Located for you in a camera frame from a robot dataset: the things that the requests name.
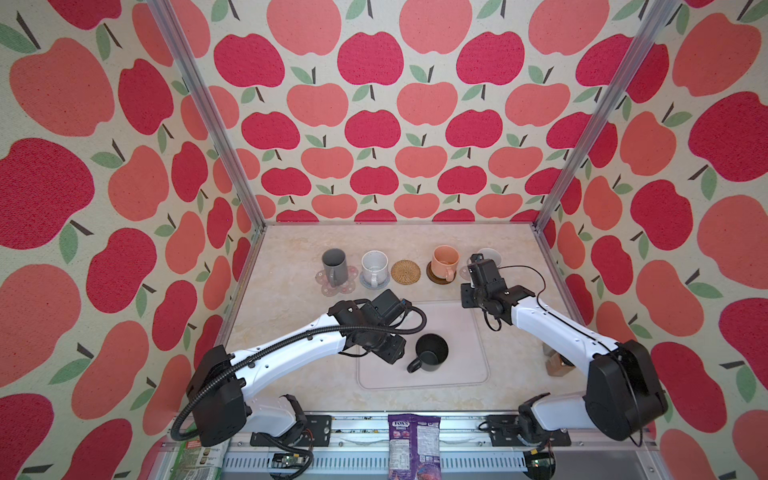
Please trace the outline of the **white lilac handled mug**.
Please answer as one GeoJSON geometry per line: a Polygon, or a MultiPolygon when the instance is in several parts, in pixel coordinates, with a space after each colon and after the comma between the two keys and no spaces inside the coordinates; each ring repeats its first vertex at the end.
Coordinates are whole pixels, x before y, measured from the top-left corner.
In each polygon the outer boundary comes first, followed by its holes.
{"type": "Polygon", "coordinates": [[[497,267],[500,267],[502,265],[502,256],[501,254],[489,247],[481,248],[478,250],[478,254],[481,254],[484,259],[492,260],[497,267]]]}

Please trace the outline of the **round brown wooden coaster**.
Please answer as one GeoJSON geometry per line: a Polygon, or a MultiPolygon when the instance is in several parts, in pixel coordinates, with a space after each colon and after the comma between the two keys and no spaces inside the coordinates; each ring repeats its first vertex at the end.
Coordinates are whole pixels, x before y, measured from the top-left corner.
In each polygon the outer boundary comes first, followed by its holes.
{"type": "Polygon", "coordinates": [[[438,277],[437,275],[435,275],[433,270],[432,270],[432,263],[431,262],[429,262],[427,264],[425,271],[427,273],[427,278],[431,282],[433,282],[433,283],[435,283],[437,285],[449,285],[449,284],[452,283],[452,280],[447,280],[445,278],[441,278],[441,277],[438,277]]]}

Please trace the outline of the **peach orange mug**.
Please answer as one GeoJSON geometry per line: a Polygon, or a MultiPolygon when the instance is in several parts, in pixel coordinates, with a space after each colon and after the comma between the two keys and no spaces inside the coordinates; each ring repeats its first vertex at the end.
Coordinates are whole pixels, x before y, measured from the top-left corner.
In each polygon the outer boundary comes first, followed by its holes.
{"type": "Polygon", "coordinates": [[[457,274],[459,252],[452,246],[440,245],[432,253],[432,270],[435,275],[447,280],[454,280],[457,274]]]}

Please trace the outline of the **round woven rattan coaster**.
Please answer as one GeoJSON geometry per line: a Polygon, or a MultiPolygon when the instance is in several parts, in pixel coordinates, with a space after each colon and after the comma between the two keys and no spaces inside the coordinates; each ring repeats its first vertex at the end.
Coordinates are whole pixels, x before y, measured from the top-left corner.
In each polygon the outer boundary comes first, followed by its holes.
{"type": "Polygon", "coordinates": [[[400,285],[413,285],[421,278],[421,269],[415,261],[399,260],[391,267],[391,277],[400,285]]]}

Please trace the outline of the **black mug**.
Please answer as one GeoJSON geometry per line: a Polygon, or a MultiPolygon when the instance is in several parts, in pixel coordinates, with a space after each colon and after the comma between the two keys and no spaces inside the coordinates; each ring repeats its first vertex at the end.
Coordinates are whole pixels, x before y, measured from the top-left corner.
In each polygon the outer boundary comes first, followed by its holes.
{"type": "Polygon", "coordinates": [[[447,360],[450,350],[442,336],[428,333],[418,339],[415,353],[415,359],[407,367],[409,374],[418,370],[426,372],[438,370],[447,360]]]}

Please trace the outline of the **grey mug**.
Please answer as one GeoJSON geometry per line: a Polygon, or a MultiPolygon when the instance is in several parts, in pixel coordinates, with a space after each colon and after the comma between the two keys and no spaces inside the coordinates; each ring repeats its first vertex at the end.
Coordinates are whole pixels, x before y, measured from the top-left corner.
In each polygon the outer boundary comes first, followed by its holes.
{"type": "Polygon", "coordinates": [[[340,248],[326,250],[321,258],[325,278],[331,288],[337,288],[349,279],[346,254],[340,248]]]}

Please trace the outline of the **round grey felt coaster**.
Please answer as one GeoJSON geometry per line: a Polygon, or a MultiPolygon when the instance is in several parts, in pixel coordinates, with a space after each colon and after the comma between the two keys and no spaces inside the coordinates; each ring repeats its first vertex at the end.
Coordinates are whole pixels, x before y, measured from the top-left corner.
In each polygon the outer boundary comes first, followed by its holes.
{"type": "Polygon", "coordinates": [[[388,286],[391,277],[388,270],[371,272],[363,270],[360,274],[361,285],[368,290],[380,290],[388,286]]]}

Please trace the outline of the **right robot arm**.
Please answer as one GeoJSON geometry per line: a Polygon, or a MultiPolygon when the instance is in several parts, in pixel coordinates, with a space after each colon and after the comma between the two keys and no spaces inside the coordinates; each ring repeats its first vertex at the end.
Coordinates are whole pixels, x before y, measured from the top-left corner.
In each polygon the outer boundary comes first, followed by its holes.
{"type": "Polygon", "coordinates": [[[476,253],[467,265],[471,281],[461,285],[461,303],[486,320],[525,331],[562,354],[587,379],[586,390],[541,394],[517,409],[521,441],[539,445],[557,430],[597,429],[624,441],[663,416],[669,404],[646,347],[598,334],[550,309],[538,293],[508,286],[496,263],[476,253]]]}

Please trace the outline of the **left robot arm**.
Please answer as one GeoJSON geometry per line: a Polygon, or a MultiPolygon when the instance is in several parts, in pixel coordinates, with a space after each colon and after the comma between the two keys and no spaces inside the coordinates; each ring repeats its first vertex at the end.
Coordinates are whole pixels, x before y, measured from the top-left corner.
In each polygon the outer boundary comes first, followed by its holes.
{"type": "Polygon", "coordinates": [[[304,410],[291,394],[269,400],[258,396],[262,390],[353,347],[393,364],[403,357],[407,336],[426,325],[423,310],[385,290],[373,300],[341,300],[310,324],[257,347],[229,353],[216,346],[204,354],[189,381],[188,403],[174,419],[170,436],[211,447],[245,432],[291,445],[307,428],[304,410]]]}

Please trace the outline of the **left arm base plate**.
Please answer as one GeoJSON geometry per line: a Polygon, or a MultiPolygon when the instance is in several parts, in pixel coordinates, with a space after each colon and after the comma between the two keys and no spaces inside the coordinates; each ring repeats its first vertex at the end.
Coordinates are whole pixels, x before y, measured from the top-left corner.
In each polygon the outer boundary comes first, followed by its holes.
{"type": "Polygon", "coordinates": [[[332,433],[331,415],[326,414],[307,414],[304,422],[304,428],[296,431],[296,436],[289,438],[284,435],[279,441],[285,445],[306,449],[313,447],[328,447],[330,444],[330,435],[332,433]]]}

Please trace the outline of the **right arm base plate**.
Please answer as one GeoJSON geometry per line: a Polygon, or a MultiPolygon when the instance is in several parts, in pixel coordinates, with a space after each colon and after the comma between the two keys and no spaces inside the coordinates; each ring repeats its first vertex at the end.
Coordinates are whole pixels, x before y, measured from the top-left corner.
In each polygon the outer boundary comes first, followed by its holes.
{"type": "Polygon", "coordinates": [[[532,417],[489,415],[478,430],[490,436],[494,447],[568,447],[572,445],[567,431],[544,430],[532,417]]]}

